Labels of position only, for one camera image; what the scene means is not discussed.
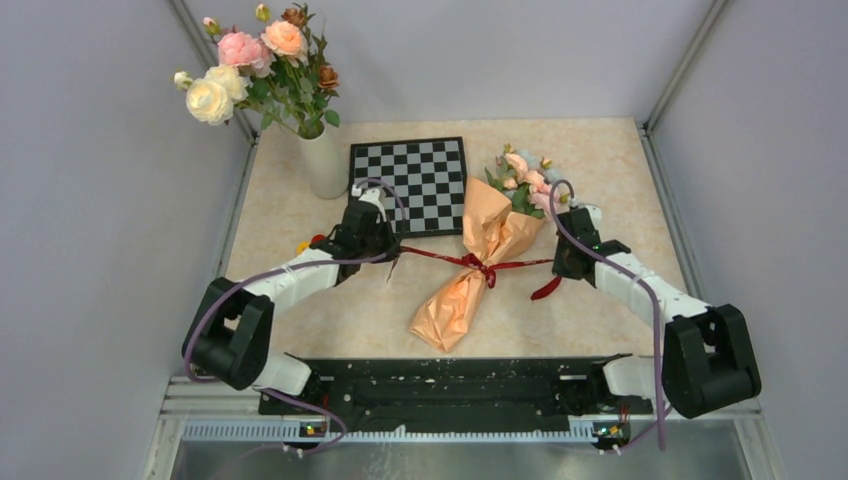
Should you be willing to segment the orange paper bouquet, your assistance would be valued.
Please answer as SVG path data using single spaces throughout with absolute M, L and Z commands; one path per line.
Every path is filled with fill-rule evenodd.
M 569 187 L 554 185 L 563 178 L 552 158 L 506 145 L 493 170 L 466 182 L 462 256 L 472 253 L 487 265 L 519 261 L 545 222 L 574 199 Z M 493 289 L 479 271 L 457 267 L 457 275 L 418 308 L 409 326 L 442 353 L 469 332 L 484 292 Z

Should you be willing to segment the dark red ribbon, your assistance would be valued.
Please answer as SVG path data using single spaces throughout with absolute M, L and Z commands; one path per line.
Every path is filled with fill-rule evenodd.
M 529 261 L 507 261 L 487 265 L 484 264 L 478 257 L 476 257 L 472 253 L 467 253 L 462 257 L 454 257 L 407 246 L 400 247 L 400 253 L 409 253 L 431 259 L 438 259 L 457 266 L 479 271 L 483 274 L 485 284 L 488 288 L 495 287 L 497 282 L 497 274 L 502 270 L 514 270 L 531 266 L 547 265 L 552 264 L 554 261 L 553 259 L 540 259 Z M 560 279 L 560 277 L 555 275 L 552 280 L 550 280 L 548 283 L 546 283 L 541 288 L 537 289 L 531 294 L 531 300 L 541 300 L 551 295 L 559 287 L 561 281 L 562 280 Z

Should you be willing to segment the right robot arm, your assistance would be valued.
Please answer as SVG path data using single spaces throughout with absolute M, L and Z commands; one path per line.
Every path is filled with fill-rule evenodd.
M 607 362 L 586 385 L 589 404 L 612 412 L 627 396 L 661 398 L 692 419 L 757 397 L 762 380 L 743 313 L 710 305 L 644 266 L 618 240 L 604 241 L 597 210 L 579 206 L 556 218 L 555 276 L 582 280 L 621 302 L 652 327 L 654 358 Z

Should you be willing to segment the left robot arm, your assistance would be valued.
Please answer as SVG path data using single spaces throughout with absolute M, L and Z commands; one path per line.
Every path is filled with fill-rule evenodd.
M 297 413 L 319 404 L 312 368 L 290 354 L 271 351 L 276 314 L 334 288 L 366 264 L 397 258 L 400 240 L 381 198 L 371 188 L 352 200 L 328 237 L 312 242 L 291 261 L 241 281 L 213 280 L 182 346 L 184 367 L 195 381 L 221 381 L 235 390 L 270 388 Z

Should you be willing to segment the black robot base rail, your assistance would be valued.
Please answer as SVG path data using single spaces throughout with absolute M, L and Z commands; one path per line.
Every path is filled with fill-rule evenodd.
M 607 357 L 310 359 L 300 400 L 351 432 L 565 432 L 585 415 L 652 414 L 649 399 L 616 396 Z

